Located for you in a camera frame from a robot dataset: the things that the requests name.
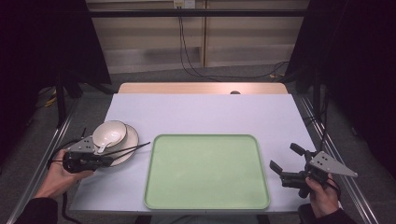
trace light green tray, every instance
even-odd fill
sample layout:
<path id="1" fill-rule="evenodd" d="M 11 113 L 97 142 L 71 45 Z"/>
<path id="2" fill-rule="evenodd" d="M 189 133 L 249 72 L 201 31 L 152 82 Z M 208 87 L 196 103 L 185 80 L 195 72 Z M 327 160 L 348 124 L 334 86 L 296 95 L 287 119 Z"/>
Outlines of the light green tray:
<path id="1" fill-rule="evenodd" d="M 247 134 L 155 138 L 145 193 L 150 209 L 263 209 L 269 204 L 256 139 Z"/>

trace wall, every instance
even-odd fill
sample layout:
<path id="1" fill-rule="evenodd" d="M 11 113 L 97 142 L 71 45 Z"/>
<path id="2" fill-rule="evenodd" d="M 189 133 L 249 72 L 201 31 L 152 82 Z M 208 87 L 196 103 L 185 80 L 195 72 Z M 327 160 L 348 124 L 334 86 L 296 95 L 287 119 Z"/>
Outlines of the wall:
<path id="1" fill-rule="evenodd" d="M 90 10 L 173 8 L 168 0 L 86 0 Z M 196 0 L 196 8 L 304 9 L 307 0 Z M 178 18 L 93 18 L 110 73 L 180 68 Z M 198 66 L 288 61 L 303 18 L 183 18 Z"/>

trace human hand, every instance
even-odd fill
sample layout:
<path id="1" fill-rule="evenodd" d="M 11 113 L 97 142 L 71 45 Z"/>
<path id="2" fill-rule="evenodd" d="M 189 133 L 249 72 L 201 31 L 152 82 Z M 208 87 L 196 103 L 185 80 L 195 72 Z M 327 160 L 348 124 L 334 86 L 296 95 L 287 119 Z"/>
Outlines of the human hand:
<path id="1" fill-rule="evenodd" d="M 60 196 L 80 179 L 93 175 L 93 171 L 83 171 L 76 174 L 68 173 L 63 165 L 65 149 L 58 152 L 55 161 L 51 164 L 47 176 L 45 177 L 41 187 L 35 194 L 35 198 L 51 198 L 55 199 Z"/>
<path id="2" fill-rule="evenodd" d="M 316 218 L 327 216 L 338 210 L 338 196 L 333 188 L 323 188 L 317 181 L 309 177 L 305 179 L 305 182 L 312 189 L 309 199 Z"/>

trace person's arm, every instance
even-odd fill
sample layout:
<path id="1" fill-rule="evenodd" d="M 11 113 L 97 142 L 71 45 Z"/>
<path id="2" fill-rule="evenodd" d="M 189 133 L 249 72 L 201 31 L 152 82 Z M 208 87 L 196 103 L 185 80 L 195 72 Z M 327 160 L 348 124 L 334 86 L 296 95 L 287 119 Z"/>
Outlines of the person's arm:
<path id="1" fill-rule="evenodd" d="M 356 224 L 341 208 L 338 206 L 337 192 L 332 188 L 323 188 L 317 181 L 310 179 L 305 180 L 309 188 L 312 189 L 309 194 L 312 210 L 318 224 L 343 223 Z"/>
<path id="2" fill-rule="evenodd" d="M 77 174 L 68 173 L 62 166 L 64 153 L 64 149 L 59 151 L 35 197 L 26 204 L 15 224 L 56 223 L 58 221 L 58 204 L 55 199 L 80 179 L 93 174 L 93 171 L 83 171 Z"/>

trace black cable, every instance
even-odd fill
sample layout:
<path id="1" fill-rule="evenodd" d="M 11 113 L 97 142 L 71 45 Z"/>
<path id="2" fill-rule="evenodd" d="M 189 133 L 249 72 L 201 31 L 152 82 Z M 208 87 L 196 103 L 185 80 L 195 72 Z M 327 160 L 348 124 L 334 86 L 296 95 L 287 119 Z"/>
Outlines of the black cable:
<path id="1" fill-rule="evenodd" d="M 327 100 L 326 97 L 327 97 L 327 96 L 326 96 L 326 94 L 325 94 L 325 95 L 323 96 L 323 102 L 325 102 L 325 101 Z M 320 117 L 324 114 L 325 109 L 327 110 L 327 106 L 325 106 L 325 104 L 323 104 L 323 105 L 322 105 L 322 108 L 320 109 L 320 113 L 319 113 L 319 116 L 320 116 Z M 312 119 L 312 120 L 311 120 L 311 122 L 312 122 L 313 120 L 317 120 L 317 117 L 316 117 L 315 115 L 313 115 L 313 116 L 305 117 L 305 118 L 303 118 L 303 119 Z"/>
<path id="2" fill-rule="evenodd" d="M 306 72 L 308 68 L 310 68 L 310 66 L 300 65 L 297 69 L 289 72 L 286 76 L 282 77 L 278 82 L 285 84 L 295 81 L 297 79 L 297 76 L 299 76 L 301 73 Z"/>
<path id="3" fill-rule="evenodd" d="M 82 224 L 80 221 L 73 219 L 72 217 L 68 216 L 66 214 L 66 206 L 67 206 L 67 192 L 65 192 L 63 195 L 64 200 L 62 201 L 62 217 L 64 217 L 64 219 L 74 222 L 76 224 Z"/>
<path id="4" fill-rule="evenodd" d="M 280 62 L 280 63 L 276 63 L 275 65 L 277 65 L 277 64 L 283 65 L 283 64 L 285 64 L 285 63 L 288 63 L 288 62 Z M 279 68 L 281 68 L 281 67 L 282 67 L 282 66 L 279 66 L 278 68 L 272 70 L 272 71 L 269 72 L 269 73 L 266 73 L 266 74 L 263 74 L 263 75 L 259 75 L 259 76 L 255 76 L 255 77 L 239 77 L 239 76 L 206 76 L 206 77 L 235 77 L 235 78 L 244 78 L 244 79 L 254 79 L 254 78 L 259 78 L 259 77 L 268 77 L 268 76 L 271 76 L 277 69 L 279 69 Z"/>
<path id="5" fill-rule="evenodd" d="M 274 65 L 274 69 L 273 69 L 271 72 L 266 73 L 266 74 L 264 74 L 264 75 L 255 76 L 255 77 L 213 76 L 213 75 L 212 75 L 212 76 L 204 76 L 204 75 L 200 74 L 199 72 L 197 72 L 197 71 L 194 69 L 194 67 L 192 66 L 192 64 L 191 64 L 190 57 L 189 57 L 189 53 L 187 52 L 186 40 L 185 40 L 185 37 L 184 37 L 183 19 L 182 19 L 181 17 L 178 18 L 178 24 L 179 24 L 179 32 L 180 32 L 180 60 L 181 60 L 181 65 L 183 66 L 183 69 L 184 69 L 189 75 L 191 75 L 191 76 L 194 76 L 194 77 L 204 77 L 204 78 L 208 78 L 208 79 L 210 79 L 210 80 L 217 81 L 217 82 L 220 82 L 220 80 L 217 80 L 217 79 L 215 79 L 214 77 L 245 78 L 245 79 L 250 79 L 250 78 L 252 78 L 252 79 L 253 79 L 253 78 L 259 78 L 259 77 L 267 77 L 267 76 L 270 76 L 270 75 L 272 75 L 273 73 L 275 73 L 276 70 L 278 70 L 279 68 L 281 68 L 284 64 L 289 63 L 289 61 L 276 63 L 276 64 Z M 187 60 L 188 60 L 188 62 L 189 62 L 189 65 L 190 65 L 191 69 L 195 72 L 196 75 L 190 73 L 190 72 L 187 70 L 187 68 L 184 66 L 184 63 L 183 63 L 183 56 L 182 56 L 182 51 L 183 51 L 182 49 L 183 49 L 183 46 L 184 46 L 184 51 L 185 51 L 185 53 L 186 53 L 186 56 L 187 56 Z"/>
<path id="6" fill-rule="evenodd" d="M 120 149 L 120 150 L 117 150 L 117 151 L 109 152 L 109 153 L 107 153 L 105 155 L 102 155 L 101 157 L 109 156 L 109 155 L 112 155 L 112 154 L 116 154 L 116 153 L 119 153 L 119 152 L 126 151 L 126 150 L 134 148 L 134 150 L 131 150 L 131 151 L 127 152 L 127 153 L 124 153 L 124 154 L 118 156 L 116 159 L 114 159 L 114 161 L 116 161 L 117 159 L 119 159 L 119 158 L 121 158 L 121 157 L 123 157 L 125 155 L 128 155 L 129 153 L 132 153 L 132 152 L 138 150 L 139 148 L 144 147 L 144 146 L 146 146 L 148 144 L 150 144 L 150 142 L 147 142 L 147 143 L 142 144 L 142 145 L 137 145 L 135 147 L 127 147 L 127 148 Z"/>
<path id="7" fill-rule="evenodd" d="M 47 160 L 47 169 L 49 169 L 50 166 L 51 166 L 51 164 L 55 161 L 55 160 L 53 159 L 53 157 L 54 157 L 61 149 L 65 148 L 67 145 L 70 145 L 70 144 L 73 144 L 73 143 L 77 143 L 77 142 L 79 142 L 79 139 L 74 139 L 74 140 L 71 140 L 71 141 L 69 141 L 69 142 L 66 142 L 66 143 L 60 145 L 59 147 L 57 147 L 57 148 L 51 153 L 49 159 Z M 76 223 L 76 224 L 81 224 L 81 222 L 79 222 L 79 221 L 77 221 L 77 220 L 71 218 L 70 216 L 68 216 L 68 215 L 66 214 L 66 206 L 67 206 L 67 192 L 65 192 L 65 193 L 63 194 L 63 201 L 62 201 L 62 217 L 63 217 L 64 219 L 69 220 L 69 221 L 72 221 L 72 222 L 74 222 L 74 223 Z"/>
<path id="8" fill-rule="evenodd" d="M 323 106 L 322 106 L 322 109 L 324 111 L 324 121 L 323 121 L 323 133 L 321 136 L 319 151 L 321 151 L 323 148 L 323 144 L 324 144 L 324 141 L 326 139 L 326 134 L 327 134 L 327 128 L 328 128 L 327 127 L 327 109 L 329 107 L 329 99 L 330 99 L 329 92 L 326 89 L 325 95 L 324 95 L 324 100 L 323 100 Z"/>
<path id="9" fill-rule="evenodd" d="M 308 127 L 308 126 L 309 126 L 312 122 L 314 122 L 315 120 L 318 121 L 317 118 L 316 118 L 316 116 L 309 116 L 309 117 L 303 118 L 303 120 L 305 120 L 305 119 L 309 119 L 309 122 L 307 122 L 307 123 L 305 124 L 305 127 Z"/>
<path id="10" fill-rule="evenodd" d="M 331 178 L 329 178 L 329 179 L 335 184 L 335 186 L 330 184 L 329 182 L 326 182 L 326 186 L 328 186 L 328 187 L 330 187 L 330 188 L 335 190 L 335 192 L 337 193 L 338 201 L 340 201 L 340 199 L 341 199 L 341 188 L 337 184 L 337 182 L 335 182 L 335 180 L 333 180 Z"/>
<path id="11" fill-rule="evenodd" d="M 181 17 L 178 18 L 178 25 L 179 25 L 179 33 L 180 33 L 180 60 L 181 60 L 181 65 L 183 66 L 184 71 L 186 71 L 189 75 L 194 76 L 194 77 L 204 77 L 204 78 L 208 78 L 208 79 L 210 79 L 212 81 L 219 82 L 219 80 L 216 80 L 216 79 L 214 79 L 212 77 L 206 77 L 206 76 L 201 75 L 199 72 L 197 72 L 194 69 L 194 67 L 192 66 L 191 61 L 190 61 L 189 53 L 187 52 L 186 39 L 184 38 L 183 19 Z M 183 45 L 184 45 L 184 51 L 186 53 L 187 61 L 189 62 L 190 68 L 196 73 L 196 75 L 190 73 L 187 70 L 187 68 L 184 66 L 184 63 L 183 63 Z"/>
<path id="12" fill-rule="evenodd" d="M 84 130 L 82 131 L 82 134 L 81 134 L 81 139 L 83 139 L 83 138 L 84 138 L 84 136 L 85 136 L 85 132 L 87 132 L 87 128 L 84 128 Z"/>

